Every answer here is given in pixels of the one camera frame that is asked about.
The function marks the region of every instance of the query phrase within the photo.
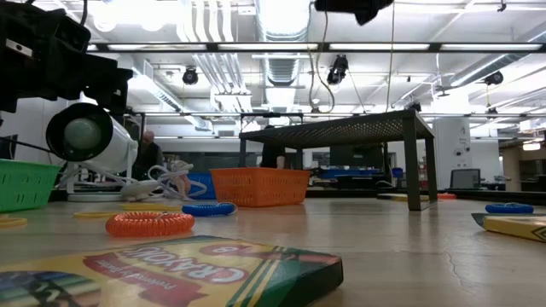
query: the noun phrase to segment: blue coil keychain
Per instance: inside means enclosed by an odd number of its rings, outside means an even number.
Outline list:
[[[237,212],[237,206],[232,203],[184,205],[182,212],[194,217],[228,216]]]

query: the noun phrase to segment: security camera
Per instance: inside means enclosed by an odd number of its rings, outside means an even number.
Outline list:
[[[182,76],[182,81],[187,85],[194,85],[199,81],[195,67],[186,67],[186,72]]]

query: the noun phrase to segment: black cable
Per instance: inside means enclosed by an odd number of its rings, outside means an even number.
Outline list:
[[[85,21],[87,20],[87,0],[84,0],[84,12],[82,14],[82,20],[79,22],[81,26],[85,26]]]
[[[44,151],[46,153],[50,153],[52,154],[53,152],[49,149],[46,149],[46,148],[41,148],[39,146],[36,146],[36,145],[32,145],[32,144],[29,144],[29,143],[25,143],[25,142],[19,142],[19,141],[16,141],[16,140],[12,140],[8,137],[3,137],[3,136],[0,136],[0,140],[4,140],[4,141],[7,141],[7,142],[12,142],[12,143],[15,143],[15,144],[19,144],[21,146],[26,146],[26,147],[29,147],[29,148],[34,148],[34,149],[37,149],[37,150],[41,150],[41,151]]]

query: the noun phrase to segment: orange coil keychain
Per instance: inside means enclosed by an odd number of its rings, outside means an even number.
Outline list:
[[[194,227],[189,214],[159,212],[129,212],[110,217],[106,231],[113,236],[146,237],[177,235]]]

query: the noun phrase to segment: desk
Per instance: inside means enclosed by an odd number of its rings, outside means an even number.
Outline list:
[[[302,206],[197,218],[183,236],[241,238],[341,256],[345,281],[317,307],[543,306],[544,244],[485,232],[470,213],[483,212],[486,204],[440,201],[418,212],[389,200],[308,199]],[[10,214],[28,218],[28,225],[0,229],[0,264],[172,238],[112,238],[104,220],[73,218],[76,211],[118,209],[60,202]]]
[[[421,211],[435,204],[438,199],[434,134],[415,110],[353,116],[347,119],[245,132],[241,133],[239,138],[241,139],[239,167],[247,165],[247,141],[296,149],[299,160],[297,165],[300,168],[303,149],[306,148],[404,141],[408,208],[411,211]],[[420,202],[417,139],[425,139],[430,199],[427,203]]]

